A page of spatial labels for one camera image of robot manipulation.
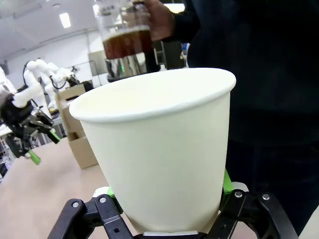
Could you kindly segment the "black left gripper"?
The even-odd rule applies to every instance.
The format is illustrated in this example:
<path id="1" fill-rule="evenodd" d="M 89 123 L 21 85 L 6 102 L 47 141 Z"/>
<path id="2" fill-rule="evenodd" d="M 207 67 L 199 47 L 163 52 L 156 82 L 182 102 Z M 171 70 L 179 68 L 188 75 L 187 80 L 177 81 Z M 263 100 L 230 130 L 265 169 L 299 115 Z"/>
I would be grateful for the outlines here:
<path id="1" fill-rule="evenodd" d="M 31 100 L 25 101 L 19 108 L 13 104 L 13 97 L 13 93 L 0 94 L 0 120 L 11 130 L 6 135 L 7 139 L 10 138 L 10 149 L 16 158 L 24 157 L 39 165 L 40 157 L 33 152 L 30 142 L 25 140 L 30 138 L 27 135 L 27 127 L 24 125 L 25 121 L 27 120 L 28 127 L 47 135 L 55 144 L 60 141 L 60 138 L 53 128 L 53 120 L 44 112 L 31 115 L 33 111 Z"/>

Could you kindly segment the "person right hand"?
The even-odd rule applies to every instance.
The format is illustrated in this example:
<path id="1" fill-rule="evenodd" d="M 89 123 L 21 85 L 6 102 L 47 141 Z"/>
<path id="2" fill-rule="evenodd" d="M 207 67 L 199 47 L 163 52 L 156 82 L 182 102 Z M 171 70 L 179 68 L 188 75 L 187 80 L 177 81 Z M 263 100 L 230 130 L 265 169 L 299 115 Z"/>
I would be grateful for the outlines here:
<path id="1" fill-rule="evenodd" d="M 150 14 L 150 29 L 153 41 L 163 40 L 173 35 L 175 21 L 173 13 L 159 0 L 146 0 Z"/>

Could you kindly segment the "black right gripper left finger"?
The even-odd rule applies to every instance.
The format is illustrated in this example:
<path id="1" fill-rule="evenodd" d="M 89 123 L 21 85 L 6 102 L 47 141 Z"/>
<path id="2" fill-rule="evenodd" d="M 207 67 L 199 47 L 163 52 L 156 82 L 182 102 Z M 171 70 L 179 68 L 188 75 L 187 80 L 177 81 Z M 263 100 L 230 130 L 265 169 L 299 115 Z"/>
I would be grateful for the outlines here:
<path id="1" fill-rule="evenodd" d="M 103 227 L 110 239 L 132 239 L 123 213 L 111 187 L 95 190 L 90 201 L 68 200 L 51 232 L 49 239 L 87 239 L 96 227 Z"/>

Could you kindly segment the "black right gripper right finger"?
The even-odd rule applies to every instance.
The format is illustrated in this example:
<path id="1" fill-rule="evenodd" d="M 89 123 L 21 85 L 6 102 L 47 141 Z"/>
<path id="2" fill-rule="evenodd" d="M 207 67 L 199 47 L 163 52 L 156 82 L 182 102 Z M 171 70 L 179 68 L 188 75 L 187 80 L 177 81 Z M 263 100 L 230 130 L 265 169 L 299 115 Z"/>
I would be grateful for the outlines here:
<path id="1" fill-rule="evenodd" d="M 247 225 L 259 239 L 297 239 L 298 235 L 278 199 L 271 193 L 252 194 L 232 185 L 224 173 L 219 211 L 208 239 L 229 239 L 238 222 Z"/>

